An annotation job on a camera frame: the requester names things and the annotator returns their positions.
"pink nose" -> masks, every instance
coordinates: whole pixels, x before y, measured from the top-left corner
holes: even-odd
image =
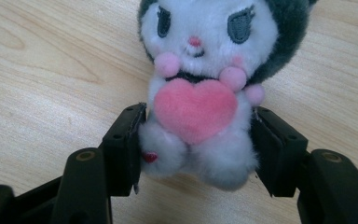
[[[197,36],[191,36],[188,39],[188,44],[190,44],[193,47],[199,47],[201,46],[201,40]]]

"kuromi plush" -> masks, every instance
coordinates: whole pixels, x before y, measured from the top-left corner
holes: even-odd
[[[155,72],[139,129],[142,168],[239,189],[257,168],[260,83],[295,54],[311,0],[142,0],[140,36]]]

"wood grain surface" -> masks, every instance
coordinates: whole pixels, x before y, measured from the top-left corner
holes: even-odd
[[[153,66],[137,35],[139,1],[0,0],[0,184],[16,195],[97,147],[128,105],[146,101]],[[321,0],[296,57],[265,82],[263,104],[358,167],[358,0]],[[142,175],[114,198],[116,223],[299,223],[294,199],[252,175],[236,192],[188,175]]]

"pink felt heart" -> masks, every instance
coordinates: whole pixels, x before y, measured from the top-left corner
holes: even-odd
[[[158,159],[158,155],[156,152],[143,152],[142,158],[147,163],[153,163],[156,159]]]
[[[159,90],[154,112],[165,129],[193,145],[226,128],[237,106],[232,90],[217,80],[193,85],[177,78]]]

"plush eye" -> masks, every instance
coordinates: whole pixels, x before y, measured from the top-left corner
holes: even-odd
[[[170,27],[171,27],[171,12],[162,7],[159,7],[158,27],[157,27],[158,36],[161,38],[167,36],[168,32],[170,31]]]
[[[254,15],[254,6],[251,6],[228,17],[227,32],[234,43],[242,44],[249,38]]]

